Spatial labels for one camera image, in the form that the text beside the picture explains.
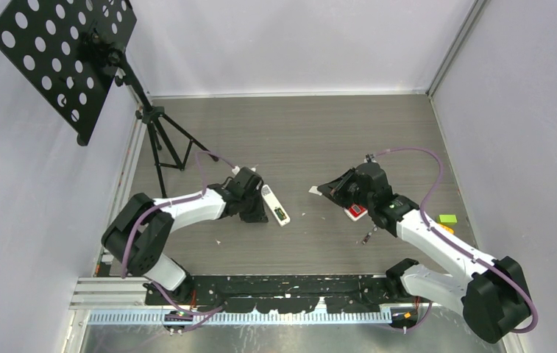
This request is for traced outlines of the green battery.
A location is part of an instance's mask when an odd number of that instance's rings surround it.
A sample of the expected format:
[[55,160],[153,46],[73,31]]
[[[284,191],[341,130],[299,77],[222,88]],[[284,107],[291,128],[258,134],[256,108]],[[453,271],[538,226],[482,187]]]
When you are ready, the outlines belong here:
[[282,208],[276,207],[276,208],[274,209],[274,212],[276,213],[277,219],[278,219],[279,221],[284,221],[284,220],[287,219],[287,216],[286,216],[286,214],[284,213],[284,211],[283,211]]

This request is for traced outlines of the white battery cover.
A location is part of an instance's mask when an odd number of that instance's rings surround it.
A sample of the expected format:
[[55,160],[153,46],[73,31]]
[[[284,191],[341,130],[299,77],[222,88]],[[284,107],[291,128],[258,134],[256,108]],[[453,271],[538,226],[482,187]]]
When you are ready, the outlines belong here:
[[314,195],[322,196],[322,192],[318,190],[317,186],[311,186],[308,192]]

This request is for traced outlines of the long white remote control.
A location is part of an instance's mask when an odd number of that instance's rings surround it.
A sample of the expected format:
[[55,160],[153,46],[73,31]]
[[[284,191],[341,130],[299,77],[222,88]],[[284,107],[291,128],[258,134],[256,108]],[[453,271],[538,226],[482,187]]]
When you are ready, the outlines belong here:
[[[267,185],[263,185],[263,187],[261,188],[261,196],[263,198],[263,200],[265,201],[266,205],[268,206],[268,208],[270,209],[270,211],[272,212],[272,215],[275,217],[275,219],[277,220],[277,223],[281,226],[284,227],[285,225],[289,224],[291,219],[288,215],[288,213],[285,211],[285,208],[282,206],[282,204],[280,203],[280,201],[278,200],[278,198],[275,196],[274,192],[272,191],[272,189]],[[279,221],[277,219],[277,215],[274,212],[274,209],[276,207],[280,207],[283,209],[284,213],[287,216],[287,219],[284,221]]]

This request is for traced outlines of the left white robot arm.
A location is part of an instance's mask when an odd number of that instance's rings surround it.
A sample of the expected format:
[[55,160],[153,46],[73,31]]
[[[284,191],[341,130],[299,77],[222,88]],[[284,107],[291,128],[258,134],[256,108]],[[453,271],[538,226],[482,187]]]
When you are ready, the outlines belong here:
[[169,235],[192,224],[234,215],[246,223],[266,223],[263,185],[256,171],[243,167],[221,184],[184,196],[152,199],[136,193],[105,230],[102,245],[127,274],[156,282],[172,303],[184,304],[192,286],[186,280],[188,272],[164,253]]

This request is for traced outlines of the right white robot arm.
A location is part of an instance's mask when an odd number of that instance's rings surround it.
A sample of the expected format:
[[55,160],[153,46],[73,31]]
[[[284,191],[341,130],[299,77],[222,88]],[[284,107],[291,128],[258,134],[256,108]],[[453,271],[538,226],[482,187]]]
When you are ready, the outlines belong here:
[[391,299],[404,302],[418,296],[438,303],[461,315],[487,343],[519,333],[526,319],[536,322],[521,265],[511,257],[498,260],[443,229],[417,203],[392,190],[378,163],[362,163],[315,189],[339,207],[365,210],[378,229],[415,246],[445,269],[440,274],[413,259],[400,261],[386,271]]

